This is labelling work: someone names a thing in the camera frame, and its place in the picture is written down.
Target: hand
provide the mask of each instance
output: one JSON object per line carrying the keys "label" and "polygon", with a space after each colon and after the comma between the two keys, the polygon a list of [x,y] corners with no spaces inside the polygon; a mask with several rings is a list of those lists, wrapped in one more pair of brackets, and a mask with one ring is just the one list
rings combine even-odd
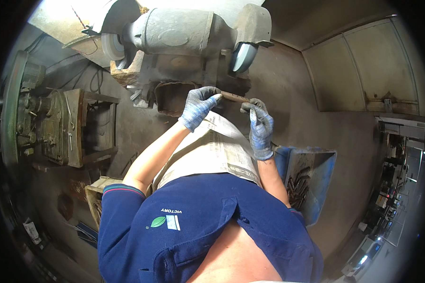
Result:
{"label": "hand", "polygon": [[202,87],[189,91],[186,106],[178,121],[193,133],[209,111],[222,99],[220,92],[216,87]]}
{"label": "hand", "polygon": [[274,120],[268,114],[266,105],[259,99],[252,98],[241,105],[241,113],[250,114],[250,145],[253,155],[258,160],[268,160],[274,154],[271,150],[271,138]]}

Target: machinery in background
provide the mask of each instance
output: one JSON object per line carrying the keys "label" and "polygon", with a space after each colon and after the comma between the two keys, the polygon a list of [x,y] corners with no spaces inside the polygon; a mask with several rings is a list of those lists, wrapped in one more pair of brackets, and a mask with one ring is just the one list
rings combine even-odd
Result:
{"label": "machinery in background", "polygon": [[113,0],[82,32],[102,36],[112,69],[138,65],[130,73],[138,79],[125,85],[134,106],[152,108],[155,101],[160,112],[180,116],[194,88],[216,86],[243,96],[250,82],[242,73],[259,46],[273,45],[271,30],[271,15],[254,4],[245,5],[229,27],[211,11],[154,8],[140,15],[134,0]]}
{"label": "machinery in background", "polygon": [[[119,99],[82,89],[52,89],[47,96],[35,96],[32,90],[42,83],[45,67],[28,60],[29,53],[17,52],[4,89],[0,141],[6,167],[17,170],[19,159],[33,155],[36,148],[58,165],[78,168],[117,152],[115,108]],[[105,129],[97,135],[87,123],[98,124],[94,116],[99,112],[107,118],[102,125]],[[95,136],[104,141],[98,143]]]}

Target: navy blue polo shirt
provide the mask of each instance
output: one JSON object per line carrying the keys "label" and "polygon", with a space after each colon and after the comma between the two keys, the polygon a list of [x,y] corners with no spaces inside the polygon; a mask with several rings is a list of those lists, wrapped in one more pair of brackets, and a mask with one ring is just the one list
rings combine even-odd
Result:
{"label": "navy blue polo shirt", "polygon": [[185,282],[231,219],[284,281],[320,280],[323,258],[300,212],[229,173],[181,177],[148,198],[131,186],[105,187],[99,270],[107,282]]}

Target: blue plastic bin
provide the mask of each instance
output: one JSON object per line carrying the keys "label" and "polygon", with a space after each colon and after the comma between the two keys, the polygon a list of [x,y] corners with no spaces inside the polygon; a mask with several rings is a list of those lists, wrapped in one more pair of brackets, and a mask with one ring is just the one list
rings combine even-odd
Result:
{"label": "blue plastic bin", "polygon": [[274,149],[274,160],[285,187],[287,187],[290,176],[295,178],[301,169],[311,167],[309,192],[300,207],[307,226],[315,225],[318,221],[326,200],[336,158],[336,150],[311,147],[297,149],[285,146],[278,146]]}

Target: worker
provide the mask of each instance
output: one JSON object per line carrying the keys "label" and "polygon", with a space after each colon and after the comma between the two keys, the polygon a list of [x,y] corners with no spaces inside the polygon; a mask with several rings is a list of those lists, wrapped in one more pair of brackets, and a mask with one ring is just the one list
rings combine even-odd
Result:
{"label": "worker", "polygon": [[250,116],[262,188],[231,173],[192,174],[146,197],[175,149],[221,99],[215,87],[191,90],[178,122],[138,156],[123,183],[104,188],[98,255],[107,282],[320,280],[321,252],[289,205],[271,148],[273,119],[261,100],[240,110]]}

